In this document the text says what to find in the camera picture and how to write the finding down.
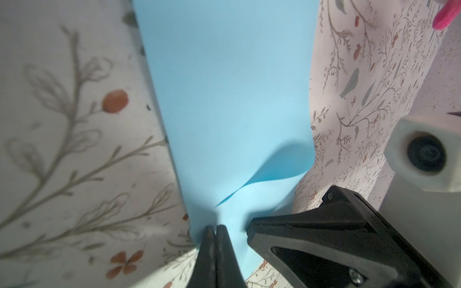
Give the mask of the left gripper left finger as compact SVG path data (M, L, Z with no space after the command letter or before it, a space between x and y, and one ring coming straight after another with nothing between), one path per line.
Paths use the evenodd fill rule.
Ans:
M216 234L212 226L207 226L186 288L215 288L216 283Z

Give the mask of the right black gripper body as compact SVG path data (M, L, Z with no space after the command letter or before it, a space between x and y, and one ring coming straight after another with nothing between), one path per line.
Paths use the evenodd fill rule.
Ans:
M247 242L295 288L449 287L360 194L338 186L315 209L252 220Z

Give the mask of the light blue paper sheet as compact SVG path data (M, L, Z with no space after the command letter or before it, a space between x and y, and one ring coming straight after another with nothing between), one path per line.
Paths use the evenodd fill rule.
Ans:
M285 212L315 161L309 82L318 1L135 1L190 221L227 227L243 277L255 217Z

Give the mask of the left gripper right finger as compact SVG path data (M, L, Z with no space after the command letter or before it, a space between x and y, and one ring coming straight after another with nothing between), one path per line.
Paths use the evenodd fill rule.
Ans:
M228 230L224 225L218 225L216 229L216 287L247 287L241 275Z

